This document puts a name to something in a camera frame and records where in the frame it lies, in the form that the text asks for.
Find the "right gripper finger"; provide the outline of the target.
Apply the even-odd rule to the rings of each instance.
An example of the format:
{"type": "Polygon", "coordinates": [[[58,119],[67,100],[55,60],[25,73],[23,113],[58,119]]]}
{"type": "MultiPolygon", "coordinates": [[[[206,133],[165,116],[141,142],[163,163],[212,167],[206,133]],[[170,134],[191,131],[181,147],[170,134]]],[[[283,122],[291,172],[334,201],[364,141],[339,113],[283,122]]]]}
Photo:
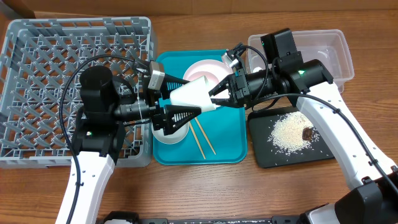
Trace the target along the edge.
{"type": "Polygon", "coordinates": [[[211,98],[211,102],[218,106],[232,107],[232,101],[230,98],[211,98]]]}
{"type": "Polygon", "coordinates": [[[231,92],[229,90],[230,88],[229,83],[230,83],[230,76],[226,76],[208,92],[209,96],[218,97],[218,95],[221,95],[221,97],[230,97],[231,92]]]}

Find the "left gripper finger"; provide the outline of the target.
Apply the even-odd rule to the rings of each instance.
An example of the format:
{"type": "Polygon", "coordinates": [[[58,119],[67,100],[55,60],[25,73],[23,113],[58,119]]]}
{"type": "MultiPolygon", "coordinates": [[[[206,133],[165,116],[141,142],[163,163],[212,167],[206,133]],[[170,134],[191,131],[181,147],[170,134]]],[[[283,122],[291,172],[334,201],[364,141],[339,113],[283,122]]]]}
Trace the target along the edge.
{"type": "Polygon", "coordinates": [[[165,105],[163,112],[163,132],[165,135],[171,135],[200,115],[201,108],[197,106],[165,105]]]}
{"type": "Polygon", "coordinates": [[[184,84],[189,83],[188,80],[184,80],[181,78],[177,78],[168,74],[165,74],[163,82],[161,84],[161,95],[162,99],[166,100],[170,98],[170,94],[172,91],[180,88],[184,84]]]}

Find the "large white plate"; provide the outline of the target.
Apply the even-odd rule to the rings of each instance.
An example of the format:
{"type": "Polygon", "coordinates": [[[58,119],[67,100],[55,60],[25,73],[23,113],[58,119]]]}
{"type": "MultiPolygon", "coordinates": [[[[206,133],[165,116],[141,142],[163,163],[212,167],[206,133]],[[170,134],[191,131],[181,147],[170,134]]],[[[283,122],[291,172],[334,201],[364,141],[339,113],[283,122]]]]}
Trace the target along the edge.
{"type": "Polygon", "coordinates": [[[232,74],[232,69],[219,60],[206,59],[195,62],[185,72],[183,79],[188,81],[196,80],[206,76],[210,88],[215,87],[227,75],[232,74]]]}

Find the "grey bowl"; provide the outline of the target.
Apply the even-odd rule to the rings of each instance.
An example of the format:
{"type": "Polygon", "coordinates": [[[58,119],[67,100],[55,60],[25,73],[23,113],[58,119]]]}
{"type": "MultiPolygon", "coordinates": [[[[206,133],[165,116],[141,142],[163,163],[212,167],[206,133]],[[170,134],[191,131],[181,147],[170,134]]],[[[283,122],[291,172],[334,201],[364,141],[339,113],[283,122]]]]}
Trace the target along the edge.
{"type": "Polygon", "coordinates": [[[188,134],[189,130],[188,124],[184,124],[175,133],[165,135],[163,129],[155,130],[153,126],[151,126],[151,128],[152,128],[152,134],[156,138],[156,140],[164,144],[176,144],[182,141],[185,138],[185,136],[188,134]]]}

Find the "white paper cup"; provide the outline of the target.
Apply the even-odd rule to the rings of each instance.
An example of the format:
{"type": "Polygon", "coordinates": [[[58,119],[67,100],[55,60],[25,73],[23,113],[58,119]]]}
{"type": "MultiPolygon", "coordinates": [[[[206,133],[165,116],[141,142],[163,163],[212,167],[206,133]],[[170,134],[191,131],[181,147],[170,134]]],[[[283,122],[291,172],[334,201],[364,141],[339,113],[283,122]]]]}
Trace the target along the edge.
{"type": "Polygon", "coordinates": [[[209,83],[206,76],[201,76],[170,93],[170,102],[177,106],[197,106],[201,112],[216,109],[209,96],[209,83]]]}

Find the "pile of white rice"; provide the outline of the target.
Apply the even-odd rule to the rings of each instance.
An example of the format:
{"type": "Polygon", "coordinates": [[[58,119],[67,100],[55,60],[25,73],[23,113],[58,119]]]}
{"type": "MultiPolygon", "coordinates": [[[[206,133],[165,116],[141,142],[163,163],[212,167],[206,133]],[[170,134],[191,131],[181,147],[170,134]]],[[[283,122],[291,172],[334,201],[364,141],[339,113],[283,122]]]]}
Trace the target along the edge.
{"type": "Polygon", "coordinates": [[[320,135],[309,119],[297,111],[281,115],[273,125],[273,130],[267,141],[272,144],[271,151],[275,151],[275,154],[290,156],[291,154],[302,154],[304,149],[313,150],[312,144],[320,141],[320,135]],[[302,139],[304,128],[313,128],[311,141],[302,139]]]}

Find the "brown food scrap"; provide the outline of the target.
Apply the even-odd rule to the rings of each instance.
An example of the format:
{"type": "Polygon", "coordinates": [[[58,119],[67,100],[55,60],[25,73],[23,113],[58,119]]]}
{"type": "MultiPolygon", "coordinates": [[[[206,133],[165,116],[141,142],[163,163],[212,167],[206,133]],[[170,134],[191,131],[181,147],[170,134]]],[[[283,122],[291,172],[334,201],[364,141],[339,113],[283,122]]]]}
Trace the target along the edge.
{"type": "Polygon", "coordinates": [[[311,141],[313,137],[313,128],[304,128],[302,131],[302,139],[304,141],[311,141]]]}

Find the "white tissue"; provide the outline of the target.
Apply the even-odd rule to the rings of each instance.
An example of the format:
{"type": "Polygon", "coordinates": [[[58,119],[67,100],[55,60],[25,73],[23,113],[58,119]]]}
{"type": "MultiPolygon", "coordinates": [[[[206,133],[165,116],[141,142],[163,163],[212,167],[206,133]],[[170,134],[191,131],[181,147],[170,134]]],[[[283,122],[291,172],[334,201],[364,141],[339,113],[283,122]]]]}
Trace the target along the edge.
{"type": "Polygon", "coordinates": [[[256,73],[256,72],[261,71],[261,70],[262,70],[261,67],[256,67],[256,68],[254,68],[254,69],[252,70],[251,73],[256,73]]]}

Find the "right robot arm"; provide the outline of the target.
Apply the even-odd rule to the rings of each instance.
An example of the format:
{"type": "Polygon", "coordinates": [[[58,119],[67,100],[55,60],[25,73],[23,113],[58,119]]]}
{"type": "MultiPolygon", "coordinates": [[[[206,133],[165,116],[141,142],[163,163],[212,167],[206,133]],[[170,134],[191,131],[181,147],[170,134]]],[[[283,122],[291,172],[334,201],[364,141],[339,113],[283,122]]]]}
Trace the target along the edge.
{"type": "Polygon", "coordinates": [[[321,61],[304,62],[292,32],[261,39],[265,69],[245,72],[239,44],[223,55],[234,69],[209,95],[216,105],[251,108],[286,97],[314,125],[339,163],[349,192],[298,216],[298,223],[396,223],[397,164],[370,139],[344,103],[332,74],[321,61]]]}

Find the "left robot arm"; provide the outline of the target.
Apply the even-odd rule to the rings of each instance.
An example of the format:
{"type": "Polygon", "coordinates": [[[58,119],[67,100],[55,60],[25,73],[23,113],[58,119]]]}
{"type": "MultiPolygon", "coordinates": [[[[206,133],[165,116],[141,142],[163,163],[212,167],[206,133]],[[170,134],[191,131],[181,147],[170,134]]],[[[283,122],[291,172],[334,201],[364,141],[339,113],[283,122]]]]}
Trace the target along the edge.
{"type": "Polygon", "coordinates": [[[76,130],[66,142],[72,151],[72,166],[57,223],[94,223],[108,180],[117,163],[126,137],[126,123],[150,122],[154,129],[173,134],[201,114],[197,106],[166,105],[160,107],[152,95],[145,93],[121,96],[116,77],[107,67],[79,67],[80,96],[76,130]]]}

